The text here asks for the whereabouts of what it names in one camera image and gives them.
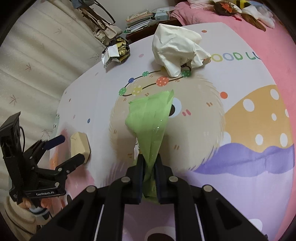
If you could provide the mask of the person's left hand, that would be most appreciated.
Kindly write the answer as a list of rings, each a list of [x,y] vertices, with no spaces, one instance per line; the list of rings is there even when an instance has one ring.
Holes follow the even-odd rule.
[[[49,212],[52,206],[51,198],[43,198],[41,200],[30,200],[23,198],[22,202],[18,204],[19,207],[29,210],[35,216],[45,215]]]

